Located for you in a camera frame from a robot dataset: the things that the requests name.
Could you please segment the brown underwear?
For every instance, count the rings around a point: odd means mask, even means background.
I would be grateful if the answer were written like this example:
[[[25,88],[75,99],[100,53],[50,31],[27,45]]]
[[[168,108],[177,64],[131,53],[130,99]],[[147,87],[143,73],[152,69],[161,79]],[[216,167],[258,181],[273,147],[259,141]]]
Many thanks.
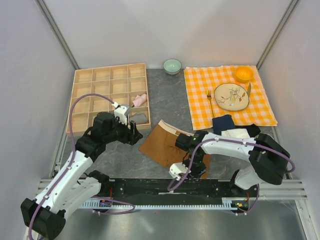
[[[193,135],[160,120],[139,151],[164,168],[169,168],[174,163],[181,163],[189,154],[175,146],[179,134]]]

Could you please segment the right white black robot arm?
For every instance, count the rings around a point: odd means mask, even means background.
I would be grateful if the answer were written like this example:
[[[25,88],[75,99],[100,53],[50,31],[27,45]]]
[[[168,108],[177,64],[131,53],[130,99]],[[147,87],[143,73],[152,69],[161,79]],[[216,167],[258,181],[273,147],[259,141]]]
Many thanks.
[[[242,196],[249,188],[260,183],[281,185],[291,164],[290,154],[271,136],[261,133],[257,137],[235,138],[219,136],[198,130],[194,135],[180,133],[175,146],[189,154],[186,160],[169,168],[177,181],[199,179],[206,172],[205,155],[223,155],[250,163],[235,172],[229,191],[235,197]]]

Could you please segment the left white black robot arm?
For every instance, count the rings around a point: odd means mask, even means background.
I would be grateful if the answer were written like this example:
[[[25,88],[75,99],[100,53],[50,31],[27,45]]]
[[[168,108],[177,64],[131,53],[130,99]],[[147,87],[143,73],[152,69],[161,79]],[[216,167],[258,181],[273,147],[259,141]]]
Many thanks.
[[[81,184],[81,175],[112,142],[134,145],[141,138],[134,121],[122,123],[116,113],[100,112],[93,125],[80,137],[67,162],[35,199],[26,198],[20,208],[28,227],[28,238],[36,232],[48,240],[55,239],[68,218],[87,200],[104,197],[110,191],[109,177],[95,170]]]

